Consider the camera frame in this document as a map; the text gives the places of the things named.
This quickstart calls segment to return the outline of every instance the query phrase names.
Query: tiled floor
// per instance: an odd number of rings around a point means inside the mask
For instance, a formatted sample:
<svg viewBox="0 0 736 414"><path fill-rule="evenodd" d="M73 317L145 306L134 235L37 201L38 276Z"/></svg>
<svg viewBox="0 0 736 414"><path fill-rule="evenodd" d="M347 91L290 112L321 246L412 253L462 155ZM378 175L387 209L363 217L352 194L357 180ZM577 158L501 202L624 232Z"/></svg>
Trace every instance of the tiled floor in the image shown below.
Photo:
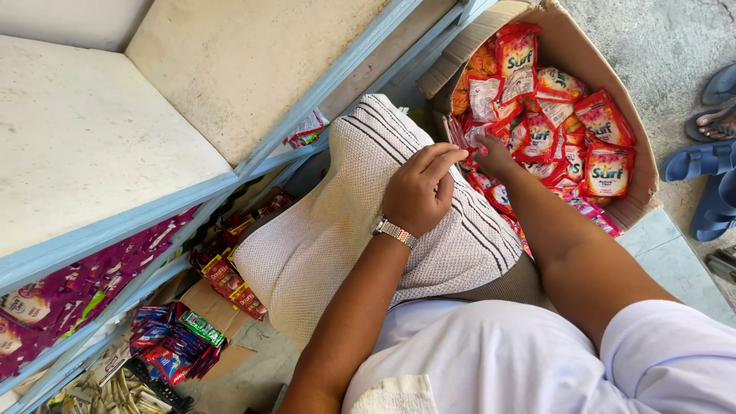
<svg viewBox="0 0 736 414"><path fill-rule="evenodd" d="M736 327L736 314L664 210L648 214L619 242L678 299ZM217 381L177 387L197 400L196 411L239 414L251 407L267 413L281 384L291 380L299 352L267 321L250 321L234 342L257 353Z"/></svg>
<svg viewBox="0 0 736 414"><path fill-rule="evenodd" d="M647 214L618 241L673 296L736 328L736 314L665 210Z"/></svg>

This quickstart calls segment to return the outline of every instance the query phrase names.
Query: white wall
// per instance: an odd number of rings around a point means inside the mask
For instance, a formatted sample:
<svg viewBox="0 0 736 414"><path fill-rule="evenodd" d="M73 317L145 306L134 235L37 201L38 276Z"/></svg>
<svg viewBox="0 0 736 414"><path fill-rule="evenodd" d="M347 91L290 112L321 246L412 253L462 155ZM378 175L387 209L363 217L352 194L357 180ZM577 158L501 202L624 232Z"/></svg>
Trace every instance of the white wall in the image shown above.
<svg viewBox="0 0 736 414"><path fill-rule="evenodd" d="M153 0L0 0L0 35L122 52Z"/></svg>

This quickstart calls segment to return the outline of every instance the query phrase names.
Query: dark flip-flop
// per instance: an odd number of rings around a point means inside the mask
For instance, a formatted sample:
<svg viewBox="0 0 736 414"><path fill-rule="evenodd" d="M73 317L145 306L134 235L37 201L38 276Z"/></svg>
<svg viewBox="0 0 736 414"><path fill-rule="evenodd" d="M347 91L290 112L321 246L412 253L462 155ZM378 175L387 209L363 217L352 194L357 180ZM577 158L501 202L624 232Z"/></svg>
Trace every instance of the dark flip-flop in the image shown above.
<svg viewBox="0 0 736 414"><path fill-rule="evenodd" d="M720 175L736 166L736 138L693 145L675 151L662 165L664 181Z"/></svg>
<svg viewBox="0 0 736 414"><path fill-rule="evenodd" d="M703 90L705 105L719 105L736 98L736 63L721 69Z"/></svg>
<svg viewBox="0 0 736 414"><path fill-rule="evenodd" d="M707 136L704 133L700 132L700 128L702 128L702 126L698 125L698 118L700 118L701 116L718 113L718 112L721 112L722 110L723 109L711 109L711 110L706 110L704 112L700 112L700 113L697 113L696 115L691 116L690 119L688 119L687 122L685 122L685 133L687 134L687 136L691 137L692 139L696 141L700 141L700 142L719 141L717 139L713 139L713 137ZM721 120L721 119L724 119L724 117L721 116L718 118L718 120ZM713 129L717 129L715 126L715 123L716 121L713 121L708 125Z"/></svg>
<svg viewBox="0 0 736 414"><path fill-rule="evenodd" d="M710 242L736 227L736 171L708 178L698 208L690 222L690 234Z"/></svg>

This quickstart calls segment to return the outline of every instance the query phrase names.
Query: cardboard box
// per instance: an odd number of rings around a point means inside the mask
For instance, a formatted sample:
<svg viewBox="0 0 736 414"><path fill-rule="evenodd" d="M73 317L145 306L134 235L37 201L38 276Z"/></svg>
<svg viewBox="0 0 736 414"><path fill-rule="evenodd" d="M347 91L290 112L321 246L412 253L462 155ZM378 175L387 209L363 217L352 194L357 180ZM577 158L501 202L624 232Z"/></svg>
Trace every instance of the cardboard box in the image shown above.
<svg viewBox="0 0 736 414"><path fill-rule="evenodd" d="M467 61L498 29L517 21L539 24L544 29L538 34L538 67L554 66L594 91L605 88L631 125L637 140L634 147L637 157L628 194L605 208L622 228L630 229L648 212L662 206L654 198L659 189L659 173L649 138L626 87L557 0L543 1L539 6L520 0L500 0L447 45L442 56L417 81L434 107L439 133L449 140L447 117L452 112L452 93Z"/></svg>
<svg viewBox="0 0 736 414"><path fill-rule="evenodd" d="M187 378L184 382L218 379L253 354L254 351L230 342L250 319L250 316L235 308L229 300L215 292L210 282L205 279L198 281L182 296L180 302L203 317L227 338L227 345L222 349L220 360L212 369L202 379Z"/></svg>

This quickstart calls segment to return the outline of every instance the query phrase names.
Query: black plastic basket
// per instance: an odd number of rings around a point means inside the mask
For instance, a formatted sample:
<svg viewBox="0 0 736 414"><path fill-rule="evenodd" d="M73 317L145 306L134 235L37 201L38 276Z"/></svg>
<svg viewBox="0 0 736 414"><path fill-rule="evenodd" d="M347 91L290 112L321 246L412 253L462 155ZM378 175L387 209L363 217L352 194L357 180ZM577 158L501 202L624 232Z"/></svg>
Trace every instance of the black plastic basket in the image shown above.
<svg viewBox="0 0 736 414"><path fill-rule="evenodd" d="M146 363L142 359L133 357L127 360L123 366L156 393L156 396L161 401L171 405L172 409L170 413L186 414L191 409L191 406L194 405L193 398L183 398L171 385L164 384L160 379L151 379L146 369Z"/></svg>

